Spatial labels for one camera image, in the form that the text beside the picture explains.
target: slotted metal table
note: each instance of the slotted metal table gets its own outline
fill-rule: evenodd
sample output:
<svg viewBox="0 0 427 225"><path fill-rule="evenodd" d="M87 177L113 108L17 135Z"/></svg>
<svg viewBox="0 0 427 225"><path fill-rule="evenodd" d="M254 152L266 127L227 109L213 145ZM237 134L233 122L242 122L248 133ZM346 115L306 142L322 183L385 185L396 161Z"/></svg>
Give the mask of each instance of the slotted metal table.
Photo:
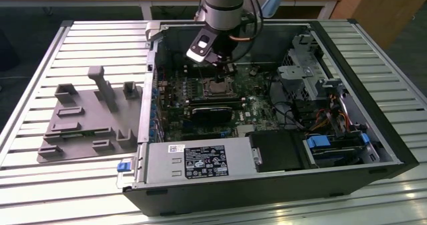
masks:
<svg viewBox="0 0 427 225"><path fill-rule="evenodd" d="M321 23L421 162L417 168L348 196L174 217L145 216L117 186L118 163L133 153L55 163L37 161L58 84L95 89L89 67L102 65L114 87L127 81L145 86L147 21L66 22L0 135L0 224L427 223L426 97L358 24L346 20ZM325 62L337 75L328 57Z"/></svg>

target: motherboard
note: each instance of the motherboard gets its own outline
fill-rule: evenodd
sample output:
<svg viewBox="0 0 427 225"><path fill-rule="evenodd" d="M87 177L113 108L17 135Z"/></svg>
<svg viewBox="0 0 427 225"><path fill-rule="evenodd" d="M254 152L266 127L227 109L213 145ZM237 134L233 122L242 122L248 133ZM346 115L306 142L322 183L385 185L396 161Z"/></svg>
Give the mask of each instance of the motherboard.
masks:
<svg viewBox="0 0 427 225"><path fill-rule="evenodd" d="M213 75L205 67L187 66L171 76L159 75L166 142L245 137L280 129L269 72L246 64L222 81Z"/></svg>

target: blue tab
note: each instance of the blue tab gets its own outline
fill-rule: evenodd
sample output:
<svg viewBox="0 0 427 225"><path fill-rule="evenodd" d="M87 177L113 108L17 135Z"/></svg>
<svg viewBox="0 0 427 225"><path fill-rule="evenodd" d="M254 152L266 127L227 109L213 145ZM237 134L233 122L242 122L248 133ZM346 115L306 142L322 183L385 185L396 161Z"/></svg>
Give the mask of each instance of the blue tab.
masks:
<svg viewBox="0 0 427 225"><path fill-rule="evenodd" d="M312 136L308 139L309 147L313 149L314 147L328 147L332 146L329 137L326 135Z"/></svg>
<svg viewBox="0 0 427 225"><path fill-rule="evenodd" d="M362 140L365 142L365 145L368 145L370 143L370 137L366 133L362 133Z"/></svg>
<svg viewBox="0 0 427 225"><path fill-rule="evenodd" d="M121 162L118 164L118 172L123 173L123 172L131 172L131 162Z"/></svg>

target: table leg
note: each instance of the table leg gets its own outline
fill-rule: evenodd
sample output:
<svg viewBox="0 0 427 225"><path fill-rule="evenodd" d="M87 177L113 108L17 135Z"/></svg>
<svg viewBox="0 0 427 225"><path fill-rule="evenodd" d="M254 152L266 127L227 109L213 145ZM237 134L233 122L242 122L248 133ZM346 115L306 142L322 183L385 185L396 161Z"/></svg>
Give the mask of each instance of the table leg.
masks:
<svg viewBox="0 0 427 225"><path fill-rule="evenodd" d="M328 1L326 5L324 6L318 19L330 19L334 9L336 9L336 5L337 5L338 1Z"/></svg>
<svg viewBox="0 0 427 225"><path fill-rule="evenodd" d="M153 1L141 2L142 16L145 20L154 20L153 16Z"/></svg>

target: power supply label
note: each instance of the power supply label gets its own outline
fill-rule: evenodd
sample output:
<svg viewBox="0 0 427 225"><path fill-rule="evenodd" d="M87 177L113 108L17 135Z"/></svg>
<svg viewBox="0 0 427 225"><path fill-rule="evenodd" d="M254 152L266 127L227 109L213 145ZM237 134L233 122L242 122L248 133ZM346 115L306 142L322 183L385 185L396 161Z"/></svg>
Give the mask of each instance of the power supply label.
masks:
<svg viewBox="0 0 427 225"><path fill-rule="evenodd" d="M229 176L225 146L203 146L185 149L186 178L202 179Z"/></svg>

